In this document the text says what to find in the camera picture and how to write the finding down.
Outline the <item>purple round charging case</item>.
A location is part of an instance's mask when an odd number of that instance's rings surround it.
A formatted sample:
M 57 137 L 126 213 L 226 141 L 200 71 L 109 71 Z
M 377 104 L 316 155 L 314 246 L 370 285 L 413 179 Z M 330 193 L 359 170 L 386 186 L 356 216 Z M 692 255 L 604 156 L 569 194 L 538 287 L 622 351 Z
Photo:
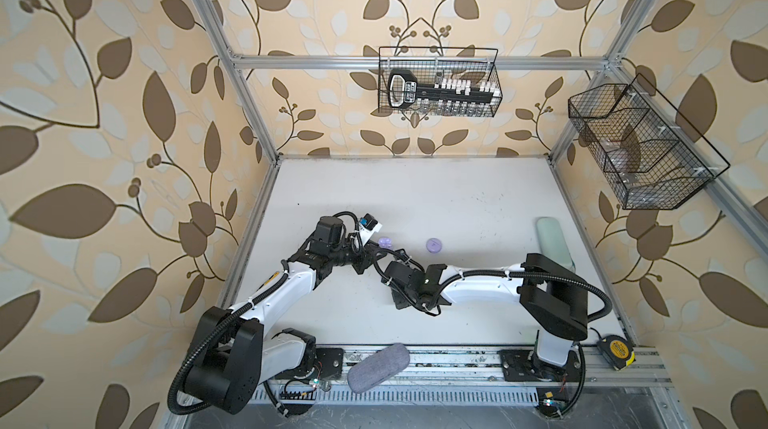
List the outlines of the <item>purple round charging case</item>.
M 383 249 L 392 249 L 393 248 L 392 240 L 390 238 L 388 238 L 388 237 L 381 237 L 378 240 L 378 245 L 379 245 L 380 248 L 383 248 Z

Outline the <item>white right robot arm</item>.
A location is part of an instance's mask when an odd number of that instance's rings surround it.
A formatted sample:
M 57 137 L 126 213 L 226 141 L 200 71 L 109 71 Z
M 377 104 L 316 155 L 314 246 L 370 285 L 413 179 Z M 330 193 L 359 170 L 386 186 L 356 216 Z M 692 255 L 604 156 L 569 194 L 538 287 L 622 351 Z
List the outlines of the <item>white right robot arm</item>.
M 386 268 L 378 262 L 373 267 L 398 303 L 431 317 L 444 306 L 477 300 L 519 304 L 539 325 L 519 372 L 540 381 L 566 378 L 571 352 L 588 338 L 589 325 L 613 310 L 602 289 L 540 253 L 500 268 L 424 268 L 404 255 L 394 256 Z

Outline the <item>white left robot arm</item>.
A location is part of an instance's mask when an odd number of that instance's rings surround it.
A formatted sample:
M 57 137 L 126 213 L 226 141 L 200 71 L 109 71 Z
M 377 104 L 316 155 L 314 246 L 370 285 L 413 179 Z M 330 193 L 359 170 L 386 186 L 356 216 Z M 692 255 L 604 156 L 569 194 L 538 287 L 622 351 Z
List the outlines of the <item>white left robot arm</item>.
M 312 370 L 313 336 L 270 329 L 299 300 L 314 291 L 336 267 L 363 273 L 374 260 L 371 237 L 381 225 L 370 214 L 353 217 L 353 231 L 344 224 L 346 212 L 319 219 L 294 254 L 254 294 L 228 308 L 204 312 L 167 395 L 174 415 L 190 415 L 209 407 L 240 412 L 257 387 L 285 371 Z

